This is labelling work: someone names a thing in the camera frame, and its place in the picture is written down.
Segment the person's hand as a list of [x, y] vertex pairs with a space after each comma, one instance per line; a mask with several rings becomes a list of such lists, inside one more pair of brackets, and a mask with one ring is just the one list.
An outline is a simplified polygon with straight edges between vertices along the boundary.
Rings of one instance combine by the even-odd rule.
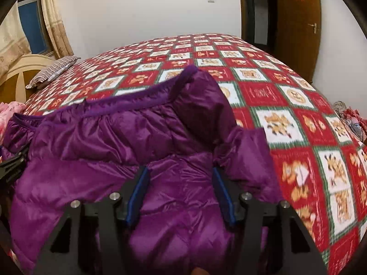
[[191, 275], [210, 275], [206, 270], [196, 267], [192, 272]]

